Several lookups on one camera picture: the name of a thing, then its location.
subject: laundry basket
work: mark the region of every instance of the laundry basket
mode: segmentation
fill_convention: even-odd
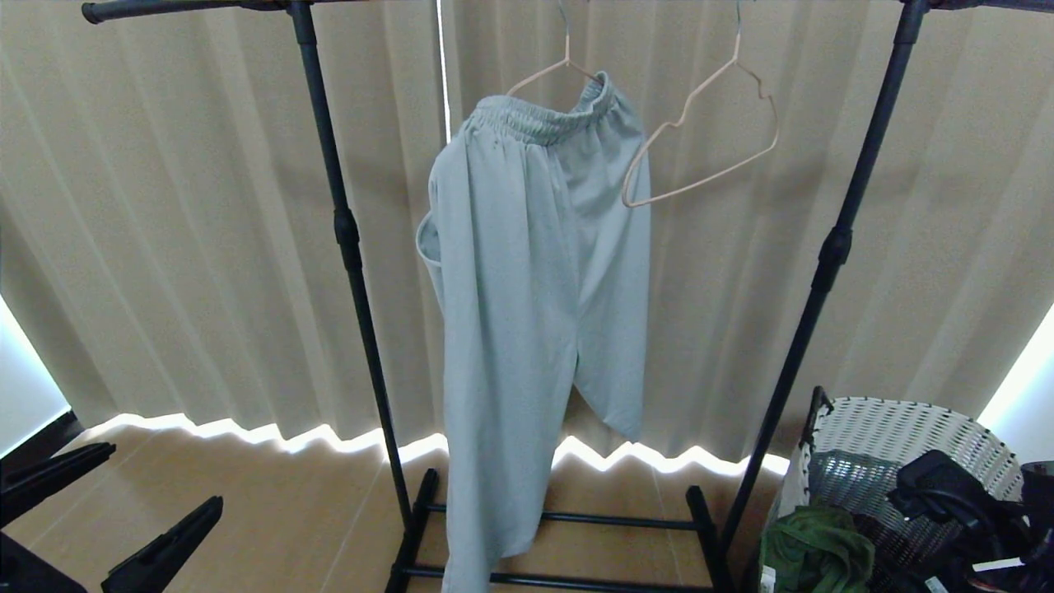
[[[937,551],[959,532],[955,523],[925,517],[904,521],[886,499],[897,471],[939,450],[1000,500],[1020,500],[1021,470],[991,432],[950,410],[917,402],[840,398],[816,413],[792,459],[769,520],[799,505],[837,507],[875,543],[873,593],[896,591],[892,573]]]

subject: clothes hanger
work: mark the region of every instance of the clothes hanger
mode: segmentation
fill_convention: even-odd
[[[666,199],[667,197],[672,197],[672,196],[675,196],[677,194],[684,193],[684,192],[686,192],[688,190],[694,190],[694,189],[696,189],[698,186],[701,186],[701,185],[703,185],[705,183],[708,183],[708,182],[713,181],[714,179],[717,179],[718,177],[721,177],[721,176],[723,176],[723,175],[725,175],[727,173],[731,173],[736,169],[739,169],[740,166],[743,166],[744,164],[746,164],[748,162],[752,162],[754,160],[757,160],[758,158],[761,158],[768,151],[770,151],[774,147],[776,147],[776,143],[780,139],[780,119],[779,119],[779,114],[776,111],[776,99],[773,98],[772,93],[769,93],[767,95],[764,93],[764,91],[762,88],[761,77],[758,76],[757,74],[755,74],[755,72],[753,70],[746,67],[745,65],[743,65],[739,61],[739,45],[740,45],[740,40],[741,40],[742,34],[743,34],[743,19],[740,16],[740,12],[739,12],[739,0],[736,0],[736,21],[737,21],[737,24],[736,24],[736,48],[733,51],[731,59],[728,60],[727,62],[725,62],[724,65],[722,65],[721,67],[719,67],[714,74],[711,74],[709,76],[709,78],[707,78],[706,80],[703,80],[702,84],[700,84],[699,86],[696,86],[696,88],[688,95],[688,98],[684,101],[684,110],[681,111],[681,118],[678,119],[677,121],[666,121],[662,125],[660,125],[659,129],[656,130],[653,134],[651,134],[651,137],[648,138],[648,140],[646,142],[644,142],[643,145],[641,145],[640,150],[637,151],[637,155],[633,156],[633,159],[629,162],[629,169],[626,171],[626,176],[622,180],[622,202],[627,207],[637,207],[638,205],[644,205],[645,203],[651,203],[651,202],[655,202],[655,201],[659,201],[660,199]],[[667,127],[680,127],[684,123],[684,120],[688,117],[688,107],[691,106],[691,101],[700,93],[702,93],[703,90],[705,90],[707,86],[709,86],[711,82],[714,82],[715,80],[717,80],[718,77],[720,77],[722,74],[724,74],[725,72],[727,72],[728,68],[730,68],[733,66],[738,67],[738,68],[742,70],[743,72],[747,73],[748,75],[750,75],[752,78],[755,79],[755,81],[757,81],[757,83],[758,83],[758,98],[759,99],[767,99],[769,106],[773,108],[773,121],[776,124],[776,133],[773,135],[773,141],[772,141],[770,144],[768,144],[768,147],[762,150],[761,152],[755,154],[754,156],[750,156],[750,157],[744,158],[743,160],[740,160],[736,164],[733,164],[731,166],[728,166],[727,169],[724,169],[723,171],[718,171],[717,173],[714,173],[713,175],[709,175],[709,176],[707,176],[705,178],[702,178],[702,179],[700,179],[700,180],[698,180],[698,181],[696,181],[694,183],[687,184],[687,185],[685,185],[683,187],[680,187],[680,189],[677,189],[677,190],[664,193],[662,195],[652,196],[652,197],[649,197],[647,199],[642,199],[641,201],[630,201],[629,200],[629,185],[630,185],[630,182],[632,181],[633,174],[637,173],[637,169],[641,165],[641,160],[644,158],[644,155],[647,154],[648,147],[656,141],[656,138],[658,138],[664,131],[666,131]]]
[[[536,74],[532,74],[527,78],[524,78],[523,80],[518,82],[513,87],[509,88],[509,92],[506,93],[506,95],[512,95],[520,88],[523,88],[524,86],[530,84],[531,82],[538,80],[539,78],[542,78],[546,74],[549,74],[550,72],[555,72],[563,66],[568,66],[571,70],[575,70],[580,74],[596,80],[597,82],[601,82],[601,79],[593,76],[591,72],[571,61],[571,24],[567,20],[567,13],[564,12],[564,0],[560,0],[557,3],[557,6],[560,8],[561,18],[564,19],[564,59],[542,70],[541,72],[538,72]]]

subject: curtain fold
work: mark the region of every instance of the curtain fold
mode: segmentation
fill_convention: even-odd
[[[579,63],[647,129],[730,57],[733,2],[567,2]],[[560,59],[546,0],[442,0],[450,120]],[[740,459],[797,325],[871,116],[898,2],[744,2],[742,59],[780,111],[761,160],[653,206],[643,442]],[[413,230],[445,141],[434,2],[314,7],[345,181],[404,443],[442,431],[443,321]],[[377,424],[288,17],[90,25],[0,12],[0,286],[74,410],[204,423]],[[815,384],[976,415],[1054,299],[1054,17],[931,13],[784,417]],[[574,103],[559,72],[523,97]],[[730,71],[652,149],[668,191],[763,147]],[[567,429],[620,444],[572,400]]]

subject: garment rack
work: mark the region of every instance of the garment rack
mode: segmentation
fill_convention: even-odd
[[[315,0],[315,2],[351,2],[360,0]],[[798,370],[816,329],[820,312],[826,300],[827,293],[834,285],[838,270],[848,257],[853,239],[853,221],[860,209],[864,190],[878,158],[879,149],[889,126],[893,107],[903,81],[911,57],[912,47],[918,39],[922,17],[930,8],[959,9],[979,5],[998,6],[1016,9],[1031,9],[1054,13],[1054,0],[901,0],[904,7],[900,14],[900,22],[894,36],[893,53],[882,80],[871,123],[867,126],[860,155],[857,159],[853,177],[846,190],[845,198],[835,225],[824,239],[819,253],[819,263],[813,276],[812,289],[801,320],[790,342],[786,359],[780,372],[779,379],[768,403],[764,419],[758,433],[754,451],[747,462],[739,491],[733,502],[728,518],[720,536],[717,525],[710,516],[702,490],[698,486],[688,489],[685,498],[691,513],[690,521],[672,521],[661,519],[612,517],[604,515],[587,515],[578,513],[543,513],[542,519],[549,521],[567,521],[606,526],[624,526],[642,529],[663,529],[696,532],[703,556],[709,570],[713,587],[692,587],[679,585],[657,585],[621,582],[591,578],[574,578],[566,576],[531,575],[515,573],[494,573],[491,582],[522,585],[529,587],[547,587],[551,589],[601,591],[610,593],[705,593],[710,591],[734,593],[736,587],[728,570],[727,552],[736,536],[736,531],[746,510],[747,501],[754,490],[755,482],[761,472],[761,462],[772,444],[783,409],[790,395]],[[432,513],[446,511],[445,505],[434,502],[438,487],[438,472],[428,470],[422,480],[421,489],[413,505],[410,503],[399,461],[395,433],[392,428],[391,408],[388,392],[385,387],[384,372],[380,367],[380,355],[377,350],[376,335],[373,329],[373,318],[370,313],[369,298],[366,291],[366,280],[363,275],[363,257],[358,249],[359,235],[355,217],[348,204],[345,192],[344,176],[337,156],[336,141],[333,135],[333,122],[330,119],[329,103],[323,80],[321,64],[318,60],[318,44],[315,37],[314,23],[311,17],[309,0],[112,0],[103,3],[87,2],[81,5],[81,13],[89,22],[98,24],[108,20],[202,11],[211,8],[241,7],[253,11],[284,11],[293,20],[296,42],[300,46],[304,70],[307,75],[308,92],[311,95],[311,106],[314,111],[315,124],[318,129],[318,140],[321,144],[323,159],[329,179],[330,193],[333,198],[333,228],[344,265],[348,271],[351,292],[355,302],[355,314],[362,333],[370,379],[373,384],[374,398],[377,404],[377,415],[385,437],[385,449],[391,462],[392,480],[398,499],[399,514],[403,518],[403,542],[399,546],[395,562],[391,568],[391,576],[386,593],[405,593],[411,577],[442,577],[443,568],[418,565],[417,551]]]

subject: light blue pants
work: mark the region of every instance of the light blue pants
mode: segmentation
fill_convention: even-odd
[[[643,137],[598,78],[570,113],[483,99],[432,167],[416,240],[445,320],[446,593],[485,593],[530,547],[572,381],[640,432],[651,222],[619,192]],[[649,192],[645,160],[631,198]]]

